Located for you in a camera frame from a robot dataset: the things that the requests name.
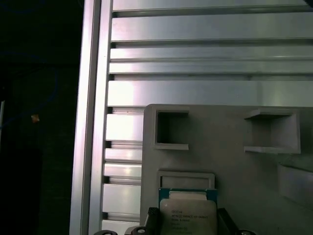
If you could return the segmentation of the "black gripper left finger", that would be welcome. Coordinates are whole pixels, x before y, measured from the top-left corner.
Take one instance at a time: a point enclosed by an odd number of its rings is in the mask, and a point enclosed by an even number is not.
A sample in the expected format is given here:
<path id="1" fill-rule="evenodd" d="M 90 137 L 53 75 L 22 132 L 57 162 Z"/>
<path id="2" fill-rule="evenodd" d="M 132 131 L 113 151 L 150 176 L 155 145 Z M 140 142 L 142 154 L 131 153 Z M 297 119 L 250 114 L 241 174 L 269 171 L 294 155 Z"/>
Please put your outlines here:
<path id="1" fill-rule="evenodd" d="M 150 207 L 148 209 L 145 224 L 143 226 L 129 227 L 125 235 L 159 235 L 160 234 L 160 210 Z"/>

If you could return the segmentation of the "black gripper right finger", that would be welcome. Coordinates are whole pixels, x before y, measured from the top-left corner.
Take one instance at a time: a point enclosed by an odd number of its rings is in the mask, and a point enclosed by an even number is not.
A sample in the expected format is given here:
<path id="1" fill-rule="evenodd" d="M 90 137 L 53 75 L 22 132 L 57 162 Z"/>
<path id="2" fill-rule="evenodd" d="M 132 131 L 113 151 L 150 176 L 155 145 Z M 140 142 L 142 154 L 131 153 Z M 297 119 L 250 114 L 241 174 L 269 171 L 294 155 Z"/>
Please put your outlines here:
<path id="1" fill-rule="evenodd" d="M 218 235 L 256 235 L 254 231 L 239 229 L 225 208 L 217 210 Z"/>

